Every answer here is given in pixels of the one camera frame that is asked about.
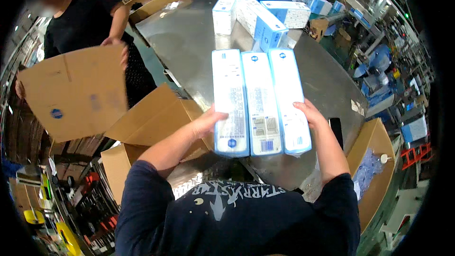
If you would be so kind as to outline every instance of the black t-shirt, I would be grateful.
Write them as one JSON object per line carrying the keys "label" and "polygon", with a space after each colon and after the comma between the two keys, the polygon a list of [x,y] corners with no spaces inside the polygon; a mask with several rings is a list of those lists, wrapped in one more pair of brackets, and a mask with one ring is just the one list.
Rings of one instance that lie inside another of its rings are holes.
{"label": "black t-shirt", "polygon": [[[44,40],[44,57],[51,58],[81,48],[99,46],[111,30],[111,10],[122,0],[72,0],[65,12],[52,18]],[[123,34],[131,43],[133,37]]]}
{"label": "black t-shirt", "polygon": [[209,181],[174,200],[148,162],[128,173],[116,228],[116,255],[353,255],[360,238],[349,174],[318,200],[265,184]]}

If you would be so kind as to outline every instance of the blue logo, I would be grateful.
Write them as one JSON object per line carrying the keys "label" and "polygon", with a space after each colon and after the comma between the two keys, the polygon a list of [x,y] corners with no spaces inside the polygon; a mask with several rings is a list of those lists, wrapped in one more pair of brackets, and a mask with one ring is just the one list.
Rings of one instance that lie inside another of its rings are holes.
{"label": "blue logo", "polygon": [[52,109],[50,115],[55,119],[61,119],[61,117],[63,117],[63,114],[59,109]]}
{"label": "blue logo", "polygon": [[227,146],[229,146],[230,148],[236,147],[236,145],[237,145],[237,141],[235,139],[230,139],[227,141]]}

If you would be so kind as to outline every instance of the woman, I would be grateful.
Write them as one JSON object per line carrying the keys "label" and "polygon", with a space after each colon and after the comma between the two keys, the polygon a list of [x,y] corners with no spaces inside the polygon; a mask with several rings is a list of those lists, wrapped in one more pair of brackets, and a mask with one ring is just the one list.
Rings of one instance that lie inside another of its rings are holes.
{"label": "woman", "polygon": [[175,200],[166,181],[193,142],[227,114],[212,107],[147,149],[125,181],[116,255],[353,255],[359,210],[346,157],[327,120],[294,102],[314,132],[323,189],[314,203],[276,185],[212,180]]}
{"label": "woman", "polygon": [[[130,8],[122,0],[38,0],[42,15],[53,14],[45,34],[44,58],[52,58],[81,48],[119,44],[123,52],[128,105],[131,108],[156,88],[155,81],[133,43],[125,33]],[[16,92],[25,98],[21,83]]]}

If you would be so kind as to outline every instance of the white graphic print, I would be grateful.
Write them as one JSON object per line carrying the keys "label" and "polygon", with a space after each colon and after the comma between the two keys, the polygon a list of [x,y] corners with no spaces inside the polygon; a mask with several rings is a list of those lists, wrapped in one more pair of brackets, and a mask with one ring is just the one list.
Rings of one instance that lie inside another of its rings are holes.
{"label": "white graphic print", "polygon": [[[268,184],[249,184],[244,182],[231,182],[231,181],[208,181],[207,183],[195,186],[191,192],[192,195],[214,195],[215,202],[210,201],[210,208],[213,211],[213,216],[216,221],[220,221],[226,207],[223,206],[222,196],[228,196],[227,206],[233,204],[235,208],[236,201],[240,197],[243,198],[268,198],[286,193],[281,187]],[[197,205],[203,203],[202,198],[194,200]]]}

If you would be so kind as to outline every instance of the hand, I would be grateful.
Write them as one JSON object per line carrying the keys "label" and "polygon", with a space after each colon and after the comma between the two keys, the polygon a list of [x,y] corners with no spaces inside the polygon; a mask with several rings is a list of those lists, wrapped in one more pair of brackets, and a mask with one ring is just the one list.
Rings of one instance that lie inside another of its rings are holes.
{"label": "hand", "polygon": [[190,123],[196,139],[201,139],[209,133],[213,133],[215,123],[227,119],[228,113],[215,112],[215,105],[203,113],[200,117]]}
{"label": "hand", "polygon": [[24,85],[20,80],[16,80],[16,83],[14,85],[14,88],[16,89],[16,94],[19,97],[19,99],[25,99],[26,97],[26,89],[24,88]]}
{"label": "hand", "polygon": [[308,99],[304,102],[294,102],[294,107],[304,112],[308,120],[308,126],[312,129],[317,129],[321,125],[328,124],[321,112]]}
{"label": "hand", "polygon": [[[107,45],[119,45],[119,44],[125,44],[121,40],[117,39],[116,37],[108,37],[105,39],[102,43],[101,46],[107,46]],[[122,50],[122,61],[120,62],[120,66],[122,67],[122,70],[125,71],[128,67],[128,46],[125,45],[125,47]]]}

